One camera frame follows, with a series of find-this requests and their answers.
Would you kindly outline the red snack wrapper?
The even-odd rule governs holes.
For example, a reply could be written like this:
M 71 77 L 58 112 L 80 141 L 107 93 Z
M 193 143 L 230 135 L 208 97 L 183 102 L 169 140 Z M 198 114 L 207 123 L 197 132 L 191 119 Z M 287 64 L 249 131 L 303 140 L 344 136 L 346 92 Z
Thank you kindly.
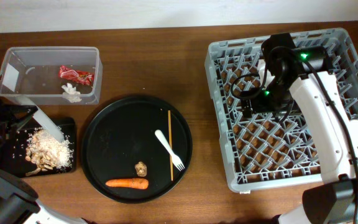
M 74 70 L 62 65 L 59 69 L 58 76 L 62 79 L 66 79 L 82 85 L 91 85 L 94 80 L 94 74 L 90 72 L 84 72 L 81 70 Z

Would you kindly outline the white tissue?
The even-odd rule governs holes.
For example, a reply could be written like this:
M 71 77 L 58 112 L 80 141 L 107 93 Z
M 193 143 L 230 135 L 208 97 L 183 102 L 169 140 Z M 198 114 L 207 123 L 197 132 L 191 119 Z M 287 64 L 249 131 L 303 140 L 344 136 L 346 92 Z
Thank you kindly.
M 81 101 L 80 95 L 81 93 L 76 90 L 72 84 L 67 83 L 66 85 L 62 85 L 63 89 L 63 97 L 68 100 L 70 103 L 78 103 Z

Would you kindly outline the rice and peanut shells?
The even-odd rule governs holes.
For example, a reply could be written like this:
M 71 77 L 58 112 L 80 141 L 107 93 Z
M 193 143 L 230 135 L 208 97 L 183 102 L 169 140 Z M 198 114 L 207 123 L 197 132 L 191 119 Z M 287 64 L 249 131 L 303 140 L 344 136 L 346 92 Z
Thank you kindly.
M 70 148 L 73 144 L 68 139 L 58 142 L 48 131 L 39 129 L 29 135 L 27 143 L 25 160 L 36 168 L 26 172 L 26 177 L 48 171 L 63 172 L 73 167 L 74 150 Z

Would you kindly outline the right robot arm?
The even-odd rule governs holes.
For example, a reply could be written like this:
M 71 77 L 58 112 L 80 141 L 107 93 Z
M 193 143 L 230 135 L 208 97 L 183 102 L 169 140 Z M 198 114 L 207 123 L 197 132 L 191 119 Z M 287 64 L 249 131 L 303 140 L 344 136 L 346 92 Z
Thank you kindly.
M 358 222 L 358 120 L 341 102 L 334 65 L 322 46 L 299 48 L 288 33 L 262 43 L 260 85 L 238 95 L 242 114 L 302 112 L 317 149 L 323 184 L 304 191 L 302 203 L 274 223 Z

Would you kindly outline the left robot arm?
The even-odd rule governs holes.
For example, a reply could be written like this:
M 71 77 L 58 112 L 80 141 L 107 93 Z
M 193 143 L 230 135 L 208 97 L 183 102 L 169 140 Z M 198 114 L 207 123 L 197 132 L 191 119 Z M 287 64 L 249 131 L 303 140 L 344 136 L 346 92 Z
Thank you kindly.
M 38 111 L 36 106 L 0 102 L 0 148 L 7 134 L 20 130 Z M 38 200 L 37 192 L 20 178 L 0 169 L 0 223 L 86 223 L 62 215 Z

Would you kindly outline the cream cup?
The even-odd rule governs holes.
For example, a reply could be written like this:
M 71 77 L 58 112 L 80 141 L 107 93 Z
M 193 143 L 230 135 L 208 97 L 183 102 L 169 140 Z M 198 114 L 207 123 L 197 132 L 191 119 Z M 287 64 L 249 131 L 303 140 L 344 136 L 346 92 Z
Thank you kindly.
M 358 120 L 352 119 L 347 124 L 347 130 L 351 135 L 352 141 L 358 141 Z

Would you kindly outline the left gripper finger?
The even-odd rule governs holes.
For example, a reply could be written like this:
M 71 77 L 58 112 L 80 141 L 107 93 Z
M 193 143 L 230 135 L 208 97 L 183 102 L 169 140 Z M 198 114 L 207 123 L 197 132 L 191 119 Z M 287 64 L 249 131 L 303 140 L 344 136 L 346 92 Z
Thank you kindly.
M 34 105 L 9 105 L 9 111 L 11 112 L 37 112 L 38 107 Z
M 19 113 L 24 113 L 21 118 L 16 118 L 15 115 Z M 33 117 L 36 112 L 12 112 L 14 120 L 11 124 L 11 128 L 19 131 L 23 126 L 25 126 Z

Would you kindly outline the grey plate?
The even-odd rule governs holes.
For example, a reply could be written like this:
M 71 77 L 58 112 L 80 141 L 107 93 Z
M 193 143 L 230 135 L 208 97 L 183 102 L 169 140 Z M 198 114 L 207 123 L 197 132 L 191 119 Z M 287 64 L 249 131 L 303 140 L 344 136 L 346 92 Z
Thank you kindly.
M 19 95 L 16 97 L 16 101 L 20 105 L 31 105 L 37 108 L 33 118 L 38 122 L 41 127 L 48 131 L 58 142 L 65 140 L 63 133 L 60 131 L 58 126 L 28 97 Z

